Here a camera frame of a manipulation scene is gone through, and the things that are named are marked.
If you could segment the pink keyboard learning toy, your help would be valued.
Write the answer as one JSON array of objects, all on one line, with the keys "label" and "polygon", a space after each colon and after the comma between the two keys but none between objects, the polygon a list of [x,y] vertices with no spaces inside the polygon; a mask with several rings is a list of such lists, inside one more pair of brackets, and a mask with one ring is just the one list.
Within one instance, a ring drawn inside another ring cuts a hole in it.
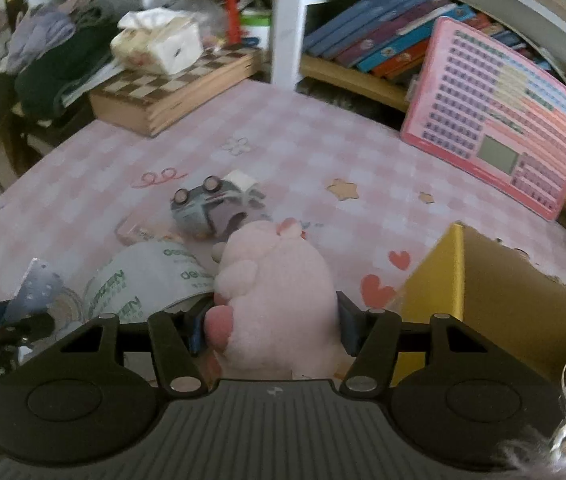
[{"label": "pink keyboard learning toy", "polygon": [[566,87],[469,25],[435,22],[400,137],[541,218],[563,208]]}]

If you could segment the pile of dark clothes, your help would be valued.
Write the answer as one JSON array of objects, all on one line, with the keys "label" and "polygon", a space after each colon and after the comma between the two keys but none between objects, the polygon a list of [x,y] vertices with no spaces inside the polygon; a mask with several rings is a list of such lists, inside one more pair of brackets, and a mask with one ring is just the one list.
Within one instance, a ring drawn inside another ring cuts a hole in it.
[{"label": "pile of dark clothes", "polygon": [[21,14],[0,59],[0,119],[15,105],[34,120],[51,120],[112,64],[110,43],[138,0],[67,0]]}]

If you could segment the yellow cardboard box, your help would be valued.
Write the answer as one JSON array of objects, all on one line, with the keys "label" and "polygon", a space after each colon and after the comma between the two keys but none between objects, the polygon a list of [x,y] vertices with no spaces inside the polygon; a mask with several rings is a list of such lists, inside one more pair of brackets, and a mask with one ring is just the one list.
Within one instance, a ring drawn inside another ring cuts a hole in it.
[{"label": "yellow cardboard box", "polygon": [[566,284],[462,223],[449,226],[388,307],[413,323],[450,314],[552,382],[566,368]]}]

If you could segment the clear tape roll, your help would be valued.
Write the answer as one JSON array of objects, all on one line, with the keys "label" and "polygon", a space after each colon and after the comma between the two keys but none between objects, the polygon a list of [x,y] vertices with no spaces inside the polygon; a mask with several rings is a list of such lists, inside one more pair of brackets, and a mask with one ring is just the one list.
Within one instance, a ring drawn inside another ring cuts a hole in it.
[{"label": "clear tape roll", "polygon": [[120,322],[136,323],[166,309],[189,310],[210,292],[213,276],[184,245],[142,242],[124,248],[93,275],[83,307],[87,318],[115,314]]}]

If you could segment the white shelf post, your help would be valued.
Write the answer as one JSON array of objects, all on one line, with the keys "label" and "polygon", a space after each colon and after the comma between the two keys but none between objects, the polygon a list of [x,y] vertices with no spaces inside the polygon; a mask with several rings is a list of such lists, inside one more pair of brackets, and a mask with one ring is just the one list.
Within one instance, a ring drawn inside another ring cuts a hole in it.
[{"label": "white shelf post", "polygon": [[271,41],[271,84],[294,90],[306,23],[305,0],[275,0]]}]

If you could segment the wooden chess board box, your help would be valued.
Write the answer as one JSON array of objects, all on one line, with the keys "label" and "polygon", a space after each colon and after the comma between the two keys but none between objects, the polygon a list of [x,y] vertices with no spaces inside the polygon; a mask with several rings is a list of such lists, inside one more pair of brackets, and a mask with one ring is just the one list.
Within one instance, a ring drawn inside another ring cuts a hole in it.
[{"label": "wooden chess board box", "polygon": [[173,76],[124,70],[90,91],[96,119],[153,138],[260,70],[262,50],[230,46]]}]

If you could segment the tissue pack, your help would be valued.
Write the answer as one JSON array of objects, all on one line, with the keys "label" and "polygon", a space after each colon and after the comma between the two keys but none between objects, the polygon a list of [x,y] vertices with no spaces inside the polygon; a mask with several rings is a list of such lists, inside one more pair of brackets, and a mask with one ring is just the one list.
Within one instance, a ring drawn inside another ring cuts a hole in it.
[{"label": "tissue pack", "polygon": [[155,8],[128,12],[110,42],[114,58],[128,70],[176,75],[191,67],[204,48],[194,14]]}]

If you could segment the red pen with watch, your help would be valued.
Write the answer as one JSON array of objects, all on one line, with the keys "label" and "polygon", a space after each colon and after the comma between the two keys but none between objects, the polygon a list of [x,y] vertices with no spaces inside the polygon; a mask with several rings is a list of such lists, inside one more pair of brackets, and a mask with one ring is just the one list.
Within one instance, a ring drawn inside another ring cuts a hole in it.
[{"label": "red pen with watch", "polygon": [[241,37],[241,18],[239,0],[225,0],[225,13],[227,14],[227,43],[240,44]]}]

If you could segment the pink plush pig toy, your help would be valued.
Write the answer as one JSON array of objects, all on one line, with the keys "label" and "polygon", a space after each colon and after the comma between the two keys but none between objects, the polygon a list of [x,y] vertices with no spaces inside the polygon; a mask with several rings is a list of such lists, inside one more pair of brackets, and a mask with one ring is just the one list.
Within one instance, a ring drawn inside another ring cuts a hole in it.
[{"label": "pink plush pig toy", "polygon": [[204,334],[221,376],[334,378],[346,360],[336,289],[300,223],[249,222],[215,251],[215,305]]}]

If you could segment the row of leaning books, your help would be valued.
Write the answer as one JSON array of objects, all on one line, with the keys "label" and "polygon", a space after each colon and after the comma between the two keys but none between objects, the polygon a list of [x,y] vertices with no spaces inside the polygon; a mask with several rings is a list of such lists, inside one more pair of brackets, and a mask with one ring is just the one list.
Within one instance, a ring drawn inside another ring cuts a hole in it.
[{"label": "row of leaning books", "polygon": [[460,0],[334,0],[307,15],[304,54],[387,80],[422,63],[435,22],[477,29],[556,76],[548,55],[488,14]]}]

